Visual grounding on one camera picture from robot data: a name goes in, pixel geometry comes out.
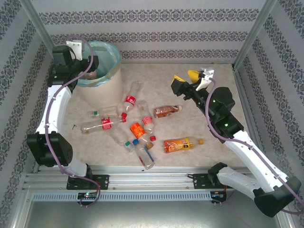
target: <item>beige floor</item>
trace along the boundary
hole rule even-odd
[[[138,100],[146,100],[150,111],[154,107],[162,105],[182,105],[183,110],[171,116],[156,119],[155,135],[157,141],[150,152],[155,159],[156,166],[212,166],[218,162],[224,162],[229,166],[244,166],[243,162],[219,140],[214,138],[207,127],[205,116],[195,106],[192,100],[184,101],[183,96],[173,94],[170,84],[173,74],[177,74],[186,80],[189,69],[199,69],[200,66],[212,66],[215,70],[214,78],[218,86],[229,87],[236,105],[232,109],[233,115],[247,129],[242,106],[238,96],[231,65],[189,65],[189,64],[122,64],[124,96],[130,89],[133,81],[145,82]],[[89,135],[81,134],[79,126],[81,122],[90,121],[86,112],[92,110],[88,103],[76,88],[70,99],[63,126],[63,136],[72,144],[74,156],[91,165],[115,165],[115,166],[141,166],[136,154],[129,154],[125,148],[116,142],[105,132],[95,132]],[[130,140],[133,135],[129,127],[135,122],[140,122],[137,109],[128,114],[128,121],[120,125]],[[165,154],[163,152],[163,140],[195,136],[204,139],[204,145],[189,151],[180,151]]]

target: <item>trash bag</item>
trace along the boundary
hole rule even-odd
[[[99,65],[96,70],[97,79],[79,79],[77,85],[81,87],[98,87],[99,85],[111,80],[111,78],[120,69],[121,54],[117,47],[102,41],[90,41],[94,55],[98,56]],[[85,50],[82,52],[83,58],[88,58],[91,55],[90,49],[85,44]]]

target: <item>purple cable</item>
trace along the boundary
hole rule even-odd
[[[293,211],[288,211],[288,210],[282,210],[282,212],[285,212],[285,213],[289,213],[289,214],[292,214],[292,215],[302,215],[304,214],[304,203],[301,201],[300,197],[297,196],[297,194],[288,186],[288,184],[286,184],[282,178],[276,173],[276,171],[264,160],[264,158],[260,155],[259,152],[256,151],[255,148],[253,148],[253,146],[249,145],[248,143],[246,142],[243,142],[241,140],[237,140],[237,139],[230,139],[230,138],[225,138],[221,135],[219,135],[217,133],[217,131],[213,128],[212,124],[211,124],[211,121],[209,119],[209,104],[210,104],[210,100],[211,100],[211,96],[214,92],[214,90],[216,89],[216,81],[213,79],[213,78],[209,78],[212,82],[213,82],[213,87],[207,97],[207,100],[206,100],[206,105],[205,105],[205,116],[206,116],[206,119],[207,119],[207,124],[208,124],[208,127],[210,128],[210,130],[214,133],[214,135],[216,137],[218,137],[219,139],[221,140],[224,140],[224,141],[230,141],[230,142],[236,142],[236,143],[240,143],[246,147],[248,147],[250,150],[252,150],[258,157],[259,159],[264,163],[264,165],[274,174],[274,176],[290,191],[290,193],[297,199],[297,201],[301,204],[302,206],[302,210],[301,211],[298,211],[298,212],[293,212]]]
[[[60,172],[61,172],[62,174],[66,174],[66,175],[69,175],[69,176],[72,176],[72,177],[76,177],[76,178],[80,178],[80,179],[83,179],[83,180],[87,180],[87,181],[92,182],[93,184],[95,184],[95,185],[97,186],[98,197],[96,197],[95,201],[93,201],[93,202],[90,203],[89,205],[86,205],[86,206],[85,206],[86,208],[88,208],[88,207],[94,205],[94,204],[98,201],[98,199],[99,199],[99,197],[100,197],[100,186],[99,186],[99,184],[98,184],[97,182],[95,182],[94,180],[88,179],[88,178],[86,178],[86,177],[81,177],[81,176],[78,176],[78,175],[74,175],[74,174],[72,174],[72,173],[69,173],[69,172],[65,171],[65,170],[62,168],[62,165],[61,165],[61,163],[60,163],[58,157],[56,156],[56,153],[54,152],[54,149],[53,149],[53,147],[52,147],[52,145],[51,145],[51,142],[50,142],[49,136],[48,136],[48,124],[49,124],[48,118],[49,118],[49,113],[50,113],[50,111],[51,111],[52,104],[53,104],[53,102],[54,102],[56,96],[59,94],[59,92],[60,92],[64,87],[66,87],[66,86],[68,86],[69,84],[71,84],[72,82],[78,80],[78,79],[81,78],[85,73],[87,73],[87,72],[89,71],[89,69],[91,68],[91,66],[92,66],[92,64],[93,64],[93,60],[94,60],[93,49],[92,49],[91,45],[89,44],[89,42],[87,42],[85,39],[83,39],[82,37],[77,36],[77,35],[71,35],[71,36],[67,37],[66,40],[68,40],[68,39],[70,39],[70,38],[77,38],[77,39],[80,39],[80,40],[84,41],[84,42],[89,46],[89,49],[90,49],[90,52],[91,52],[91,61],[90,61],[89,66],[87,67],[87,69],[86,69],[83,73],[81,73],[79,76],[75,77],[74,79],[72,79],[72,80],[68,81],[67,83],[65,83],[64,85],[62,85],[62,86],[55,92],[54,96],[53,96],[52,99],[50,100],[50,102],[49,102],[49,104],[48,104],[48,107],[47,107],[46,125],[45,125],[45,129],[46,129],[46,130],[45,130],[45,135],[46,135],[47,146],[48,146],[50,152],[52,153],[52,155],[53,155],[53,157],[54,157],[54,159],[55,159],[55,161],[56,161],[56,164],[58,165],[59,170],[60,170]]]

